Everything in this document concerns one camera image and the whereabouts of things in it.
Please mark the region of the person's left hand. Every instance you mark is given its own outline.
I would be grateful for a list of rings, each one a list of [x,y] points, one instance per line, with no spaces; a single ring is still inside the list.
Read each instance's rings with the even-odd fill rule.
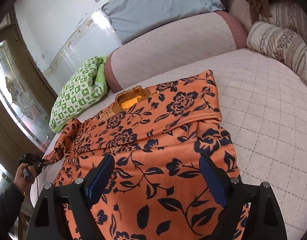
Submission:
[[[23,174],[23,171],[28,168],[30,170],[30,172],[32,173],[33,177],[35,178],[36,177],[36,171],[35,171],[35,168],[34,166],[29,166],[28,164],[25,164],[25,163],[22,163],[18,168],[17,168],[17,171],[16,171],[16,174],[15,174],[15,179],[13,181],[14,185],[18,188],[18,190],[24,194],[24,192],[26,191],[27,188],[29,188],[33,182],[34,182],[34,179],[31,180],[31,181],[26,181],[25,180],[25,176]]]

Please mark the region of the dark sleeve left forearm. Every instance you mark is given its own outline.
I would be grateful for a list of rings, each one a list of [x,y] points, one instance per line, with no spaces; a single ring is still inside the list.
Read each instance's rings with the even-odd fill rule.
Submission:
[[[20,213],[24,199],[23,193],[14,183],[0,195],[0,239],[10,239],[9,231]]]

